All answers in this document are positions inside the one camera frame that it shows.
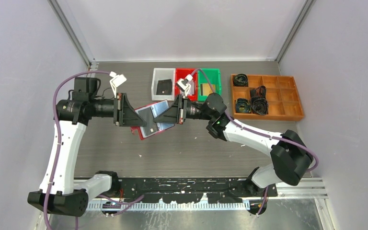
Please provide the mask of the red card holder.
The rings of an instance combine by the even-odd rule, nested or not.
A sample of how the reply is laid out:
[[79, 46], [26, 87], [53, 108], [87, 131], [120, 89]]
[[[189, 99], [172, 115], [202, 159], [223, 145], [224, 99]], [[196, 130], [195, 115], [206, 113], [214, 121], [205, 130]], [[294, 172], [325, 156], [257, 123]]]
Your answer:
[[141, 140], [144, 140], [174, 127], [175, 124], [154, 122], [154, 119], [158, 115], [166, 111], [168, 108], [169, 104], [167, 100], [159, 101], [140, 108], [136, 108], [135, 112], [141, 118], [143, 118], [147, 122], [147, 124], [145, 126], [140, 127], [133, 126], [130, 128], [131, 132], [133, 134], [138, 134], [139, 138]]

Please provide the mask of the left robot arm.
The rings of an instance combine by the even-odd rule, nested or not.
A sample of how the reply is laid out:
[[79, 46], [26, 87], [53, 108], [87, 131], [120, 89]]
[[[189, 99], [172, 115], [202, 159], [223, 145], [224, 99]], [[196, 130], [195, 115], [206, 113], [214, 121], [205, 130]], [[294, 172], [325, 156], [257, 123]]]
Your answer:
[[102, 194], [114, 198], [120, 193], [121, 184], [113, 171], [98, 171], [82, 184], [74, 184], [78, 151], [93, 117], [112, 118], [120, 127], [147, 125], [130, 105], [126, 93], [98, 99], [100, 85], [99, 78], [75, 77], [70, 97], [54, 99], [54, 143], [48, 167], [39, 189], [27, 198], [30, 205], [47, 214], [81, 217], [92, 199]]

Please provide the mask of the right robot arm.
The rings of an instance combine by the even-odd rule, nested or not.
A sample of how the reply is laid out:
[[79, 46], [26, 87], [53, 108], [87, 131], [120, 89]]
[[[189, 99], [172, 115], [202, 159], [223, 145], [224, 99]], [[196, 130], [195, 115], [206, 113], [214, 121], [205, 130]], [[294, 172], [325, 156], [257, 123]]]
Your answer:
[[244, 185], [251, 196], [258, 197], [268, 186], [280, 182], [296, 186], [319, 163], [296, 132], [278, 133], [246, 125], [228, 114], [218, 93], [211, 93], [203, 103], [178, 95], [154, 122], [182, 124], [187, 119], [206, 120], [206, 129], [213, 138], [240, 143], [270, 157], [269, 165], [255, 168], [247, 177]]

